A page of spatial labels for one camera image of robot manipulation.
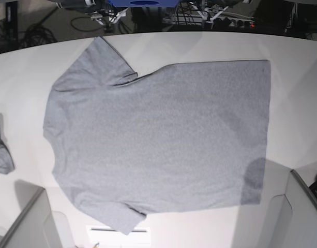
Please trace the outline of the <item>grey T-shirt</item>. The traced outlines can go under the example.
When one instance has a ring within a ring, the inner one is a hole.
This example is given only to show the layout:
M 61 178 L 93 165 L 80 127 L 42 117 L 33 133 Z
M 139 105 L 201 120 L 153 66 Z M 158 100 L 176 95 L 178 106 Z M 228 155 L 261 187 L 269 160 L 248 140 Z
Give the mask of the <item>grey T-shirt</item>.
M 149 214 L 257 205 L 270 86 L 267 60 L 140 77 L 97 38 L 48 97 L 53 176 L 78 210 L 126 235 Z

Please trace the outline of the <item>white power strip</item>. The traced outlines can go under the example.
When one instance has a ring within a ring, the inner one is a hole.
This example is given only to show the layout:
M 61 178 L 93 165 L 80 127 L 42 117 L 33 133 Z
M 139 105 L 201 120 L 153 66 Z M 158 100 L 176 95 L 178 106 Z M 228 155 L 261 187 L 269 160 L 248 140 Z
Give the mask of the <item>white power strip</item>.
M 241 18 L 241 16 L 221 14 L 212 17 L 202 17 L 194 13 L 178 13 L 176 15 L 167 15 L 162 19 L 163 24 L 174 26 L 201 26 L 214 28 L 222 25 L 223 27 L 235 28 L 255 28 L 255 21 L 252 18 Z

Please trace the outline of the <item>white slotted plate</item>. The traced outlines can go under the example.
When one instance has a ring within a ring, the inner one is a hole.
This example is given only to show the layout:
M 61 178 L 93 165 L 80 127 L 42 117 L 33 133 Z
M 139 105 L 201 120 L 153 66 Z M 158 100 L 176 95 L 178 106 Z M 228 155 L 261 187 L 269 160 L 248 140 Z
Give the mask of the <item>white slotted plate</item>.
M 136 227 L 128 235 L 115 231 L 107 226 L 87 225 L 89 241 L 99 247 L 151 247 L 151 230 Z

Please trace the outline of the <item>blue box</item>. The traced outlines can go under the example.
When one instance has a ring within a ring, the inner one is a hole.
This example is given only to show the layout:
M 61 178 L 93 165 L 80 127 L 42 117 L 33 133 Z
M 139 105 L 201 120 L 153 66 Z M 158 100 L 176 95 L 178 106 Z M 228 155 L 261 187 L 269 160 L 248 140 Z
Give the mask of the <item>blue box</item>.
M 175 7 L 179 0 L 110 0 L 114 7 Z

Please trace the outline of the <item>grey left partition panel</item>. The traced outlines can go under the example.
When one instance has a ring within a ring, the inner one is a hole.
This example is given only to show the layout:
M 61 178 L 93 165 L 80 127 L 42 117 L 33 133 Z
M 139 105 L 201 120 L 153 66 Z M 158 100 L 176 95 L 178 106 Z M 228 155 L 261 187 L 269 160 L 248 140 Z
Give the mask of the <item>grey left partition panel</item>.
M 0 247 L 76 247 L 65 214 L 53 211 L 39 187 L 0 240 Z

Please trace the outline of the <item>grey partition panel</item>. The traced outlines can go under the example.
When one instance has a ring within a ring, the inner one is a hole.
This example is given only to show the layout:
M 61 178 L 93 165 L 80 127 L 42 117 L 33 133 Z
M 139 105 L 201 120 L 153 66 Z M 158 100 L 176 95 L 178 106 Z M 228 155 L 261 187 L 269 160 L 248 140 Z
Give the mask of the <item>grey partition panel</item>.
M 76 247 L 65 214 L 53 211 L 39 187 L 0 240 L 0 247 Z
M 317 199 L 295 170 L 269 202 L 258 247 L 317 247 Z

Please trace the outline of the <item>grey right partition panel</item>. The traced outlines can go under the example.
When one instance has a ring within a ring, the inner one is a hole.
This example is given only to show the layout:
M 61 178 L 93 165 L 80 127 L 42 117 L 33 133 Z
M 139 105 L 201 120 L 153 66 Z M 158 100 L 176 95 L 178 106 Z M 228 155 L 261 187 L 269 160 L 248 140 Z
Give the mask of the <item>grey right partition panel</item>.
M 295 170 L 269 202 L 258 247 L 317 247 L 317 199 Z

